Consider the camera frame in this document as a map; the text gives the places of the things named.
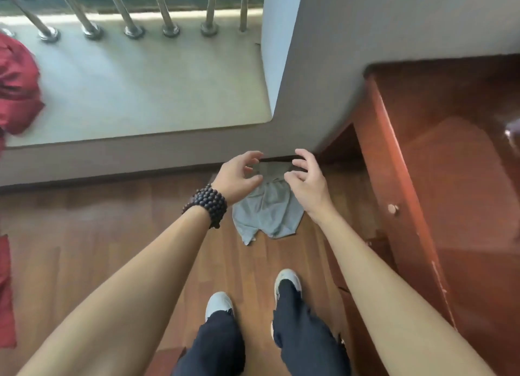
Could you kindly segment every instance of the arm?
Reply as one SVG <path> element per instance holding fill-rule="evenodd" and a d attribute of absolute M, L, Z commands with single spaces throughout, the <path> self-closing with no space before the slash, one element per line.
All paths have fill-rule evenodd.
<path fill-rule="evenodd" d="M 244 178 L 261 156 L 247 152 L 222 166 L 212 186 L 229 206 L 261 183 Z M 188 209 L 81 302 L 18 375 L 143 375 L 210 223 L 203 207 Z"/>
<path fill-rule="evenodd" d="M 314 156 L 293 164 L 285 180 L 320 226 L 340 264 L 345 282 L 391 376 L 494 373 L 469 343 L 370 249 L 334 208 Z"/>

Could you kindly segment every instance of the hardwood floor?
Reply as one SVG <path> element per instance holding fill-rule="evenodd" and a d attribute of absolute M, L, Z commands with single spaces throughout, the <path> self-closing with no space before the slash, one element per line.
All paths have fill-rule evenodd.
<path fill-rule="evenodd" d="M 380 228 L 368 174 L 325 169 L 336 206 L 364 238 Z M 18 347 L 0 349 L 0 376 L 13 376 L 88 294 L 173 222 L 208 182 L 199 171 L 126 182 L 0 196 L 0 234 L 11 243 Z M 273 284 L 283 268 L 301 277 L 304 298 L 336 334 L 343 305 L 321 231 L 304 215 L 296 235 L 263 233 L 246 247 L 231 215 L 210 230 L 159 349 L 190 347 L 215 291 L 232 298 L 246 344 L 245 375 L 288 374 L 270 336 Z"/>

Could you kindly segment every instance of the shoe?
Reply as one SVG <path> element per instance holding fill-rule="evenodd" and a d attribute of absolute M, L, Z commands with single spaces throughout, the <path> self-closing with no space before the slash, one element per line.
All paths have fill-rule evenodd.
<path fill-rule="evenodd" d="M 290 280 L 293 283 L 296 291 L 302 295 L 302 284 L 300 283 L 300 279 L 298 279 L 298 275 L 292 269 L 282 269 L 278 276 L 276 276 L 275 280 L 275 304 L 278 304 L 278 298 L 280 297 L 280 293 L 278 292 L 278 287 L 280 286 L 280 282 L 284 279 Z"/>
<path fill-rule="evenodd" d="M 231 299 L 224 291 L 216 292 L 207 301 L 206 321 L 213 313 L 219 310 L 231 311 L 231 314 L 233 314 L 233 302 L 231 302 Z"/>

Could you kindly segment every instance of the red fabric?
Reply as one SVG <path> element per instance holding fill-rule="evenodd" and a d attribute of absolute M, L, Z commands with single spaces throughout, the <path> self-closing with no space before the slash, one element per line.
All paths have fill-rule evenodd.
<path fill-rule="evenodd" d="M 16 347 L 15 314 L 12 310 L 11 256 L 7 235 L 0 237 L 0 348 Z"/>
<path fill-rule="evenodd" d="M 0 33 L 0 129 L 20 134 L 45 106 L 40 99 L 40 72 L 31 52 Z M 3 141 L 0 141 L 0 153 Z"/>

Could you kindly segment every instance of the dark pants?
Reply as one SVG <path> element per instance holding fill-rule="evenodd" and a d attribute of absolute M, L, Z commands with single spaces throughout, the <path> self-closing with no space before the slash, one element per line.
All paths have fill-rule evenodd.
<path fill-rule="evenodd" d="M 301 299 L 289 280 L 279 286 L 273 317 L 275 343 L 292 376 L 349 376 L 345 347 Z M 172 376 L 238 376 L 244 371 L 244 339 L 231 313 L 220 310 L 199 328 L 192 348 Z"/>

